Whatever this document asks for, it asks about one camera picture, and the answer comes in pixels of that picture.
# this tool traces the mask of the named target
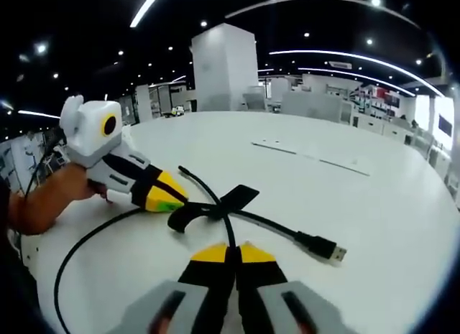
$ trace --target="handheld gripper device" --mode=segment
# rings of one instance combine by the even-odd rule
[[[88,179],[108,189],[131,193],[132,203],[151,212],[167,212],[188,201],[171,175],[134,151],[121,133],[121,106],[114,101],[69,97],[60,116],[71,162],[87,169]]]

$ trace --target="human arm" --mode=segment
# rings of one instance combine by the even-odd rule
[[[104,197],[106,188],[102,187],[98,192]],[[88,186],[85,169],[67,164],[33,190],[27,199],[10,193],[8,225],[24,235],[44,233],[72,201],[88,199],[95,193]]]

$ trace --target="usb connector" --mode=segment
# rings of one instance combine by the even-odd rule
[[[320,236],[310,236],[304,232],[298,231],[294,239],[307,248],[309,252],[327,260],[341,262],[346,254],[346,249],[338,246],[336,242],[329,241]]]
[[[336,260],[338,262],[342,262],[346,254],[346,249],[336,246],[336,248],[333,250],[331,260]]]

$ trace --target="led strip light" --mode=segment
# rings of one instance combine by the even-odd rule
[[[154,4],[154,2],[156,2],[156,0],[146,0],[141,6],[141,8],[139,9],[139,11],[137,12],[136,16],[132,20],[131,25],[129,27],[136,27],[139,24],[139,22],[142,20],[142,18],[144,18],[144,15],[147,13],[149,8]]]
[[[34,111],[27,111],[27,110],[19,110],[18,113],[22,113],[24,115],[50,117],[51,119],[60,119],[59,116],[48,115],[47,113],[35,113]]]
[[[185,77],[186,77],[186,75],[183,75],[182,77],[179,77],[179,78],[177,78],[177,79],[174,79],[171,83],[175,83],[176,81],[179,81],[179,80],[181,80],[181,79],[183,79],[183,78],[185,78]]]
[[[402,91],[402,92],[404,92],[404,93],[407,93],[409,96],[415,97],[415,94],[414,94],[414,93],[412,93],[412,92],[410,92],[410,91],[407,91],[407,90],[405,90],[404,88],[400,88],[399,86],[396,86],[396,85],[387,83],[386,81],[379,80],[379,79],[375,79],[375,78],[371,78],[371,77],[367,77],[367,76],[361,75],[361,74],[350,73],[350,72],[343,72],[343,71],[341,71],[341,70],[326,70],[326,69],[323,69],[323,68],[303,68],[303,67],[299,67],[298,69],[299,69],[299,70],[311,70],[311,71],[316,71],[316,72],[338,73],[338,74],[350,75],[350,76],[352,76],[352,77],[357,77],[357,78],[364,78],[364,79],[367,79],[367,80],[374,81],[374,82],[376,82],[376,83],[385,84],[386,86],[389,86],[389,87],[395,88],[395,89],[397,89],[397,90],[399,90],[399,91]]]
[[[350,54],[349,52],[333,52],[333,51],[330,51],[330,50],[282,50],[282,51],[278,51],[278,52],[271,52],[270,55],[304,54],[304,53],[305,54],[340,55],[340,56],[354,57],[356,59],[361,59],[361,60],[366,60],[366,61],[370,61],[370,62],[373,62],[373,63],[377,63],[379,65],[392,68],[393,70],[396,70],[396,71],[398,71],[398,72],[400,72],[400,73],[402,73],[404,75],[407,75],[408,77],[411,77],[412,79],[422,83],[424,86],[426,86],[427,88],[431,89],[436,95],[438,95],[440,97],[445,97],[445,95],[442,92],[440,92],[440,90],[435,88],[433,85],[431,85],[425,79],[422,79],[419,76],[417,76],[417,75],[415,75],[415,74],[413,74],[413,73],[409,72],[408,70],[405,70],[405,69],[403,69],[401,67],[392,65],[391,63],[388,63],[388,62],[385,62],[385,61],[374,59],[372,57],[367,57],[367,56],[357,55],[357,54]]]

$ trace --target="white tabletop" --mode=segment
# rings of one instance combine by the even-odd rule
[[[178,165],[222,196],[238,184],[260,194],[247,207],[295,230],[348,249],[339,266],[322,264],[286,238],[233,219],[236,242],[275,255],[286,277],[334,304],[358,333],[409,332],[436,300],[458,249],[460,221],[451,196],[414,149],[350,126],[251,112],[190,113],[132,127],[136,148],[173,173],[190,199],[209,200]],[[279,141],[299,154],[251,144]],[[370,176],[319,162],[355,164]],[[64,256],[92,228],[133,208],[126,195],[73,203],[46,233],[38,257],[40,305],[63,333],[52,287]],[[185,235],[167,214],[144,214],[111,226],[70,260],[60,307],[72,334],[105,333],[128,305],[164,279],[177,279],[195,252],[226,241],[223,223],[193,221]]]

